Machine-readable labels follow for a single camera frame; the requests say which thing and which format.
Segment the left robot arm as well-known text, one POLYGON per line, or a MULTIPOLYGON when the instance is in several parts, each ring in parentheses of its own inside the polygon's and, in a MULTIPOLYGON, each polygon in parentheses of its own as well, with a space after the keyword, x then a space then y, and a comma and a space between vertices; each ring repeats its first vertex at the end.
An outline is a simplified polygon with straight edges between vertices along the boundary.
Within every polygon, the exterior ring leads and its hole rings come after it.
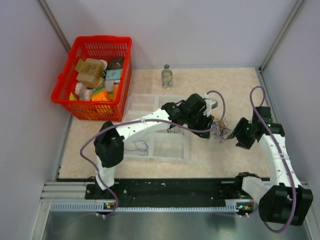
POLYGON ((167 102, 154 112, 138 119, 114 125, 105 122, 93 142, 97 157, 96 192, 109 198, 114 191, 115 168, 124 159, 125 146, 155 133, 180 127, 203 139, 210 138, 214 120, 211 111, 217 100, 193 93, 186 100, 167 102))

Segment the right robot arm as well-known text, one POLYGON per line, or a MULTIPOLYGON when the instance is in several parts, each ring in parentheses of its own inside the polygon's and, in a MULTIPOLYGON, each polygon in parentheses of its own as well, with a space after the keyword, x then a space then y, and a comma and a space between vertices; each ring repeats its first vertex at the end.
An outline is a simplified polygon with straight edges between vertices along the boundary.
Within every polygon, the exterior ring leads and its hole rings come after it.
POLYGON ((239 173, 233 185, 234 194, 239 198, 250 195, 263 222, 301 226, 313 202, 313 193, 298 180, 286 149, 284 129, 273 122, 271 109, 255 107, 252 119, 242 117, 227 138, 236 138, 236 146, 246 150, 257 142, 267 158, 269 171, 270 186, 254 173, 239 173))

